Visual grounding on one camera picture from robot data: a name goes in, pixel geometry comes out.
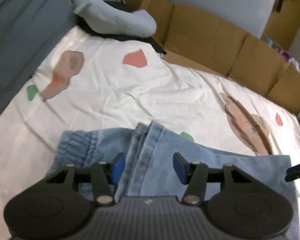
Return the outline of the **blue denim jeans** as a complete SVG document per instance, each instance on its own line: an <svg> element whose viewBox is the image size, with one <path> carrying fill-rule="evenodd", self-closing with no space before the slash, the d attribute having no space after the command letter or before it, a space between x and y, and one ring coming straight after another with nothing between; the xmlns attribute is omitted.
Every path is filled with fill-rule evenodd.
<svg viewBox="0 0 300 240"><path fill-rule="evenodd" d="M156 122L139 123L135 129L110 128L98 131L65 131L50 173L73 164L88 168L99 161L111 161L118 153L125 155L125 169L115 189L115 199L122 196L177 196L185 192L173 168L178 152L187 161L200 161L210 168L232 163L245 173L285 196L294 210L288 239L299 238L299 209L293 183L285 181L291 166L287 155L247 156L209 148L166 129Z"/></svg>

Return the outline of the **white cartoon print bedsheet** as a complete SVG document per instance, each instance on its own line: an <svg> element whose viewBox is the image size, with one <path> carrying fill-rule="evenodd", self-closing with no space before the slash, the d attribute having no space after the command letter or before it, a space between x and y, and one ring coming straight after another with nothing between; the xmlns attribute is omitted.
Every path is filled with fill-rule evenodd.
<svg viewBox="0 0 300 240"><path fill-rule="evenodd" d="M0 239L10 238L6 204L51 174L63 132L152 122L216 150L300 163L300 125L284 108L221 76L170 64L150 44L75 27L0 116ZM300 180L293 184L300 232Z"/></svg>

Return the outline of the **brown cardboard box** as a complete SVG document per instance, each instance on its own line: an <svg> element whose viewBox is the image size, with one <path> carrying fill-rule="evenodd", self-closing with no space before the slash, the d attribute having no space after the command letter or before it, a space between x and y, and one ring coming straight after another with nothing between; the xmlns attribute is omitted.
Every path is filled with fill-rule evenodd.
<svg viewBox="0 0 300 240"><path fill-rule="evenodd" d="M211 69L300 113L300 73L275 49L244 29L204 10L166 0L125 0L156 21L154 40L165 59L198 70Z"/></svg>

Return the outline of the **grey neck pillow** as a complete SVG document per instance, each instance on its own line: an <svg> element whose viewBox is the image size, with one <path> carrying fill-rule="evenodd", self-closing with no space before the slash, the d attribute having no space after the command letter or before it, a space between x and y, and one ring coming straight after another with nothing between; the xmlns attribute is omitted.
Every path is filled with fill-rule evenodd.
<svg viewBox="0 0 300 240"><path fill-rule="evenodd" d="M154 18L144 9L126 12L110 2L125 0L72 0L74 14L82 18L96 33L151 37L157 30Z"/></svg>

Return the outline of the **dark grey-green quilt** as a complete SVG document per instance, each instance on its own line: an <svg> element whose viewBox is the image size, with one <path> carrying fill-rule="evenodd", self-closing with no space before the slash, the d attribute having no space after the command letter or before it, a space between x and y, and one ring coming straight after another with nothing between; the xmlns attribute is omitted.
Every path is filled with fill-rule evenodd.
<svg viewBox="0 0 300 240"><path fill-rule="evenodd" d="M0 114L75 24L68 0L0 0Z"/></svg>

